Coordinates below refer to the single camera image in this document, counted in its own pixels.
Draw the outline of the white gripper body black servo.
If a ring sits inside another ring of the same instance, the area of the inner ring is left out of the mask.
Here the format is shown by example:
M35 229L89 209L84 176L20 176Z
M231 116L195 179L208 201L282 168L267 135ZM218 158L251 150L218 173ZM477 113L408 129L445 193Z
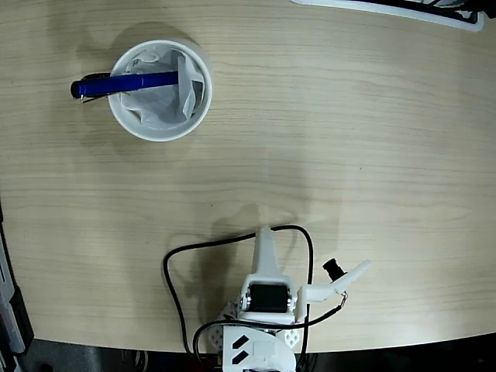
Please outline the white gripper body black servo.
M289 276L248 274L239 295L238 320L267 324L297 324L308 316Z

